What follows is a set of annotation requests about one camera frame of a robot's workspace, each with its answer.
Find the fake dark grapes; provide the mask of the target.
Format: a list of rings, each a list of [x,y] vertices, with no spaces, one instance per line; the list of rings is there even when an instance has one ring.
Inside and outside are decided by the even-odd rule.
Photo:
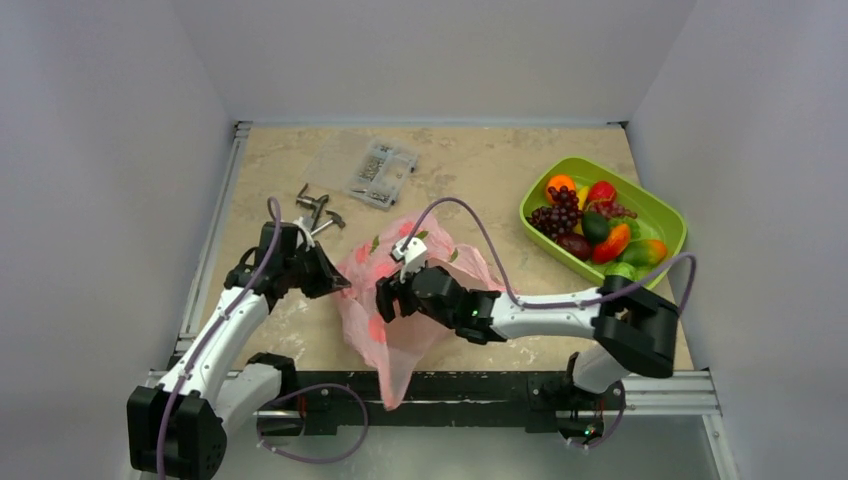
[[[581,224],[584,213],[575,190],[565,186],[558,189],[549,187],[547,193],[552,202],[548,206],[534,209],[526,220],[546,238],[557,241],[574,232]]]

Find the green plastic tray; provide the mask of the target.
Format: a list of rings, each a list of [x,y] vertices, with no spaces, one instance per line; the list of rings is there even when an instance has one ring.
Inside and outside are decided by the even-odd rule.
[[[533,182],[519,203],[519,220],[526,236],[549,257],[566,266],[579,277],[599,285],[603,281],[604,268],[592,262],[583,262],[530,225],[527,218],[537,207],[548,204],[544,187],[556,175],[568,175],[579,187],[590,186],[597,181],[607,181],[617,190],[617,201],[635,211],[640,231],[644,238],[661,240],[667,247],[667,255],[681,252],[687,235],[683,217],[670,205],[643,189],[637,182],[613,170],[582,157],[567,157],[552,165]]]

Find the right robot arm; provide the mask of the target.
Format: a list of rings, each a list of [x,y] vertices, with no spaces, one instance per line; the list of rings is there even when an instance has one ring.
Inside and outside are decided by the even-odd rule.
[[[446,269],[425,267],[378,280],[376,306],[385,322],[420,313],[477,345],[533,336],[595,341],[561,381],[576,407],[629,374],[666,379],[674,372],[679,307],[622,276],[571,294],[512,296],[468,289]]]

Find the fake red grapes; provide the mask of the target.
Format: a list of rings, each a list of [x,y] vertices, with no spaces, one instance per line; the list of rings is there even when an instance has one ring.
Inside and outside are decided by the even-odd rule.
[[[594,201],[587,209],[603,216],[605,219],[629,218],[637,219],[638,214],[616,201]]]

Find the fake green lime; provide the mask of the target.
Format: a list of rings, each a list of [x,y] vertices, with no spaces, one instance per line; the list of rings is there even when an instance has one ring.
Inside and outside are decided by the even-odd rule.
[[[610,263],[605,270],[605,275],[620,276],[631,282],[635,282],[638,277],[637,268],[626,262]]]

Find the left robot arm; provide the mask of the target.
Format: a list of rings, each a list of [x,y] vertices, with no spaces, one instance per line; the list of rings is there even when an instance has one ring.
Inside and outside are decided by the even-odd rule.
[[[315,299],[349,285],[301,225],[265,223],[258,245],[228,273],[213,315],[189,349],[155,385],[129,396],[132,468],[213,478],[230,435],[262,406],[292,405],[300,387],[293,359],[270,353],[254,355],[232,376],[247,340],[290,290]]]

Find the aluminium frame rail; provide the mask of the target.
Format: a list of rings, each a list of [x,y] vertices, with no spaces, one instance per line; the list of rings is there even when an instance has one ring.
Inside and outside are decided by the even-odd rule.
[[[173,367],[189,349],[192,341],[202,330],[203,312],[210,282],[215,270],[222,231],[229,214],[229,205],[238,182],[238,175],[253,121],[237,121],[233,128],[233,139],[225,163],[224,178],[212,212],[211,223],[200,250],[197,268],[189,287],[182,322],[167,367]]]

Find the fake banana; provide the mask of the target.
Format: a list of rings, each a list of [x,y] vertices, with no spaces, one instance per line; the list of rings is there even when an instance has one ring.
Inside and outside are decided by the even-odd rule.
[[[590,187],[584,186],[577,193],[578,208],[581,211],[583,211],[585,209],[585,205],[586,205],[586,202],[587,202],[587,197],[588,197],[589,191],[590,191]]]

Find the black metal clamp tool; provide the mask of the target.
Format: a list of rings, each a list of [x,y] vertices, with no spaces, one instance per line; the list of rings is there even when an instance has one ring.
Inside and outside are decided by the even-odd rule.
[[[308,215],[302,217],[302,224],[308,230],[313,230],[326,204],[329,202],[330,196],[324,194],[319,197],[311,197],[306,194],[308,188],[309,184],[305,183],[296,196],[296,204],[310,210]]]

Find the fake green avocado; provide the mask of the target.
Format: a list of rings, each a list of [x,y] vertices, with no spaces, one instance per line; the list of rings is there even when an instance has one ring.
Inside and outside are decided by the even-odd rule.
[[[599,245],[607,240],[610,235],[610,226],[607,219],[593,211],[583,214],[581,221],[583,236],[590,245]]]

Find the fake green grapes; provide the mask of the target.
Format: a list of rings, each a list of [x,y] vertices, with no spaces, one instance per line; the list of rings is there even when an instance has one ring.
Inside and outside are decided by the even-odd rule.
[[[623,217],[613,217],[608,221],[611,228],[617,227],[619,225],[627,225],[630,230],[630,240],[635,241],[641,238],[641,227],[639,222],[635,218],[623,216]]]

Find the fake dark red plum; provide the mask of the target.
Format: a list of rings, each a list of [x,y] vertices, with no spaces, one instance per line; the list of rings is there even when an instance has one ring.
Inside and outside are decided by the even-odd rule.
[[[593,246],[578,233],[569,232],[560,235],[557,244],[580,261],[587,261],[592,256]]]

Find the fake mango green orange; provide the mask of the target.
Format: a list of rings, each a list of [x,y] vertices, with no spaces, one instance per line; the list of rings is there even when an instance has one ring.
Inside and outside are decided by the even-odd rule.
[[[659,239],[641,239],[630,242],[618,255],[619,262],[637,268],[653,268],[663,262],[667,256],[666,244]]]

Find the fake red strawberry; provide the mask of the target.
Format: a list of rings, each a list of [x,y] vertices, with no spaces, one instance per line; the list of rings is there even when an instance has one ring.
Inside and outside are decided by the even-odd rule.
[[[617,199],[617,190],[614,185],[607,181],[598,181],[594,183],[587,194],[587,204],[609,203]]]

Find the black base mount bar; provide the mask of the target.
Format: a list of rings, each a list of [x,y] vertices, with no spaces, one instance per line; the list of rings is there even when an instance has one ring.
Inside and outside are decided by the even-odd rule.
[[[334,435],[341,427],[520,428],[592,442],[621,417],[624,388],[601,394],[573,385],[563,371],[416,372],[396,407],[383,402],[374,371],[301,371],[284,385],[292,400],[264,406],[256,415],[267,436]]]

